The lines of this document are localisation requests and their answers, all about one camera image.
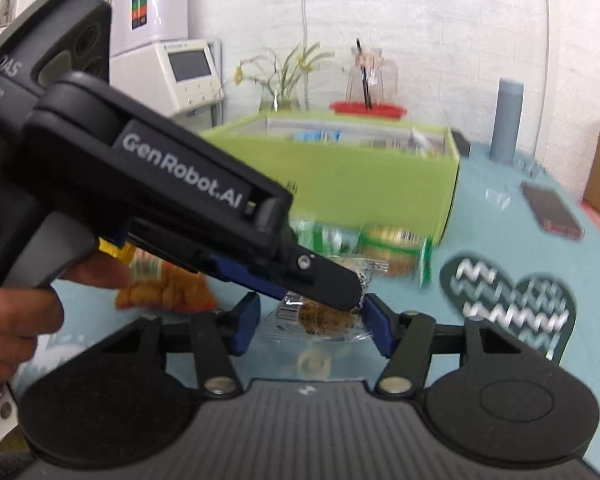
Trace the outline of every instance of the red tray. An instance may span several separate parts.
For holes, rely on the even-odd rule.
[[[390,119],[400,119],[407,113],[406,108],[397,105],[374,105],[371,110],[367,110],[364,103],[350,103],[346,101],[336,101],[329,106],[337,114],[371,115]]]

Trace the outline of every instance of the white machine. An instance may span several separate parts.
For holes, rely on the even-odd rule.
[[[219,43],[187,39],[187,0],[112,7],[110,84],[193,132],[220,124]]]

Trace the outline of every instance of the human hand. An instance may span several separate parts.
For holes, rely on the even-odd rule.
[[[62,279],[101,288],[123,288],[130,283],[127,267],[103,253],[74,265]],[[56,332],[63,321],[64,310],[52,288],[0,288],[0,383],[33,357],[40,334]]]

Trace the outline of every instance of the smartphone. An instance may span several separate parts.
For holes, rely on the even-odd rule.
[[[554,189],[528,182],[523,182],[521,188],[542,229],[573,240],[580,240],[584,236],[584,229]]]

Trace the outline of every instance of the black circular disc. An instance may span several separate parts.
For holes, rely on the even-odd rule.
[[[425,406],[443,440],[503,465],[583,456],[598,426],[595,397],[559,368],[547,373],[536,360],[525,364],[467,365],[437,380]]]
[[[33,384],[19,405],[31,447],[55,464],[115,467],[147,458],[189,423],[189,391],[137,358],[95,354]]]

